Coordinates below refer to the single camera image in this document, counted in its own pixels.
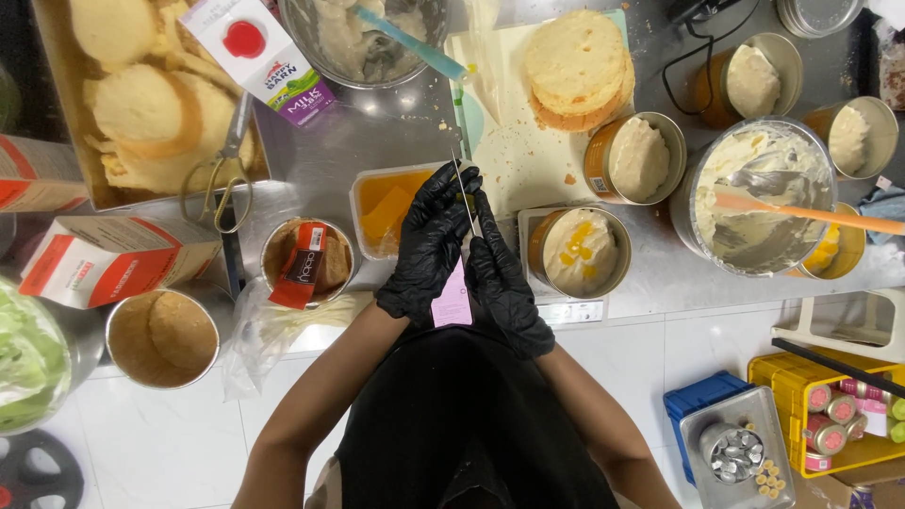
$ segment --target cabbage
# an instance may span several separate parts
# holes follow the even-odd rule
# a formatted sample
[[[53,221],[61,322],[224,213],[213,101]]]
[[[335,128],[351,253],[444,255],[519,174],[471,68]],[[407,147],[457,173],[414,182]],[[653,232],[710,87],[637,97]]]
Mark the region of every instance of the cabbage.
[[[56,410],[69,383],[69,352],[59,329],[34,298],[0,279],[0,431]]]

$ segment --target white tile floor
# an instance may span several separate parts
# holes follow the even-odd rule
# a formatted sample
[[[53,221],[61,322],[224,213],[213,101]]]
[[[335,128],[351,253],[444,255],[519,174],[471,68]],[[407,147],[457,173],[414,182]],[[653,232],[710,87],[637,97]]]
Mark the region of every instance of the white tile floor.
[[[751,357],[775,351],[770,326],[798,303],[763,303],[612,321],[562,332],[563,347],[625,407],[653,449],[683,507],[700,507],[681,472],[679,449],[662,404],[677,389],[717,370],[745,378]],[[835,317],[843,303],[818,303]],[[248,450],[273,409],[314,361],[293,354],[271,372],[260,399],[223,403],[222,370],[185,389],[143,389],[116,369],[95,371],[44,429],[78,458],[86,479],[83,509],[226,509]],[[306,486],[339,443],[343,419],[311,460]]]

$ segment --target stainless steel counter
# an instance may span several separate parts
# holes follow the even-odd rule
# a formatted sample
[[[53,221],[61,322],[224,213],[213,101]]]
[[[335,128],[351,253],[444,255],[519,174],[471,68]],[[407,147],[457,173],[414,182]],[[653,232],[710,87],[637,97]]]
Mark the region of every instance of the stainless steel counter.
[[[665,11],[670,2],[630,0],[502,0],[498,25],[537,23],[572,9],[625,8],[630,48],[637,75],[635,106],[672,117],[682,128],[689,150],[699,149],[719,134],[696,117],[675,110],[660,79],[664,64],[701,44],[684,27],[670,25]],[[452,33],[465,30],[462,5],[452,2]],[[701,24],[700,33],[724,34],[748,14],[754,0],[741,2]],[[851,27],[816,41],[799,39],[780,23],[776,4],[762,0],[748,24],[718,44],[717,51],[738,44],[753,34],[775,32],[788,37],[805,62],[802,98],[794,117],[821,105],[857,95],[856,75],[864,66],[858,48],[868,43]],[[671,69],[671,83],[680,101],[689,78],[704,62],[699,53]],[[348,191],[358,172],[439,161],[449,158],[458,145],[448,81],[428,69],[415,80],[390,91],[352,91],[333,87],[338,102],[302,129],[288,125],[276,113],[258,104],[258,120],[271,171],[285,177],[254,189],[254,213],[240,229],[246,277],[260,273],[259,254],[264,239],[282,220],[316,216],[352,232]],[[445,121],[451,130],[439,130]],[[905,134],[900,149],[883,175],[905,183]],[[840,183],[840,199],[855,203],[872,187],[872,181]],[[244,207],[245,191],[236,196]],[[619,216],[633,239],[629,274],[610,295],[613,318],[646,313],[675,312],[713,306],[758,303],[828,293],[852,292],[905,284],[903,251],[898,242],[870,245],[861,264],[835,282],[795,277],[744,279],[723,273],[689,251],[672,229],[665,204],[661,206],[605,206]],[[506,225],[505,231],[514,231]],[[392,271],[392,264],[368,260],[350,288],[376,288]]]

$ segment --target orange spatula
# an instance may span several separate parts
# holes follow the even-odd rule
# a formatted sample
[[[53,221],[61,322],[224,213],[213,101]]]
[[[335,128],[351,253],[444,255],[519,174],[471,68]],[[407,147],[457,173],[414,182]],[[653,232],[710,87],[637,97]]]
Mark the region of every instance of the orange spatula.
[[[715,206],[722,208],[776,212],[806,219],[828,221],[842,226],[853,226],[862,230],[871,230],[884,234],[905,235],[905,223],[900,223],[899,221],[877,219],[876,217],[848,216],[846,214],[836,214],[835,212],[801,208],[800,206],[772,205],[751,196],[747,190],[741,187],[717,184],[714,186],[713,192],[717,197]]]

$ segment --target blue crate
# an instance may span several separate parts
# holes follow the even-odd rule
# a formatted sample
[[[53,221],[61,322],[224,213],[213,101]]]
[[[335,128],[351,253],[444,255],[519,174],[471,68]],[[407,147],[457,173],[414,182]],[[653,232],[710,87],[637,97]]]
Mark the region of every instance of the blue crate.
[[[691,485],[694,485],[694,475],[691,473],[691,465],[688,462],[688,452],[685,451],[685,444],[681,439],[679,421],[702,408],[753,388],[753,383],[745,383],[723,370],[712,377],[695,382],[688,387],[671,390],[663,395],[663,404],[666,405],[666,413],[672,421],[672,431],[676,434],[676,441],[679,443],[681,467],[685,471],[685,478]]]

